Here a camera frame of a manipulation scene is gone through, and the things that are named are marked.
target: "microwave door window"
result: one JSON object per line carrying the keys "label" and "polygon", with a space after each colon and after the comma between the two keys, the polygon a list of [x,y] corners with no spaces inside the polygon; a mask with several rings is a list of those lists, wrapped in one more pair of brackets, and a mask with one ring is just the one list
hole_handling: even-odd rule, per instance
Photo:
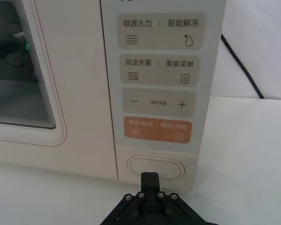
{"label": "microwave door window", "polygon": [[56,127],[19,0],[0,0],[0,123],[46,129]]}

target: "white wall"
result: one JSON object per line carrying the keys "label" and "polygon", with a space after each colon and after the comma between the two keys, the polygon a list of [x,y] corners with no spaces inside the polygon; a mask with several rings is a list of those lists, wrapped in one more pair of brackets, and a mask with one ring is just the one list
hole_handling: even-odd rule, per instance
{"label": "white wall", "polygon": [[[223,34],[265,98],[281,99],[281,0],[227,0]],[[213,96],[258,98],[221,43]]]}

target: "plus button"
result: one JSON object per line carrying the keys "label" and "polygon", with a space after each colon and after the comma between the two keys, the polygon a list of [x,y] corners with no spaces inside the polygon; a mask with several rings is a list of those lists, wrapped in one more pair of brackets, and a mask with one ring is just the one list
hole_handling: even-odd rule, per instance
{"label": "plus button", "polygon": [[181,109],[183,109],[184,106],[187,106],[186,104],[183,103],[183,101],[181,102],[181,104],[178,104],[181,106]]}

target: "white table surface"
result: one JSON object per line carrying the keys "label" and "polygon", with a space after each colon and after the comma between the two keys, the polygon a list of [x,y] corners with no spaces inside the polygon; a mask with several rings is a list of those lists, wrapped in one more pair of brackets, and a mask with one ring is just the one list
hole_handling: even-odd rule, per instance
{"label": "white table surface", "polygon": [[[98,225],[139,190],[0,164],[0,225]],[[281,101],[211,98],[194,191],[178,193],[213,223],[281,225]]]}

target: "screw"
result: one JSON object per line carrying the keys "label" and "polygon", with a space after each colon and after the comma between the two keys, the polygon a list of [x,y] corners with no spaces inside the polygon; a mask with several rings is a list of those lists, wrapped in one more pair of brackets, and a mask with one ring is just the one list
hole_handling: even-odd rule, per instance
{"label": "screw", "polygon": [[139,219],[139,221],[144,221],[145,220],[145,216],[144,215],[139,215],[138,219]]}
{"label": "screw", "polygon": [[127,201],[130,201],[130,200],[132,199],[132,197],[131,197],[131,195],[127,195],[127,196],[125,197],[125,199],[126,199]]}
{"label": "screw", "polygon": [[163,198],[164,194],[163,193],[158,193],[158,197]]}
{"label": "screw", "polygon": [[178,199],[178,196],[177,196],[177,195],[171,195],[170,197],[171,197],[172,199],[174,199],[174,200],[175,200],[175,199]]}
{"label": "screw", "polygon": [[143,197],[145,197],[145,194],[144,193],[139,193],[138,197],[139,198],[143,198]]}
{"label": "screw", "polygon": [[163,215],[163,220],[169,220],[169,216],[166,215],[166,214],[164,214],[164,215]]}

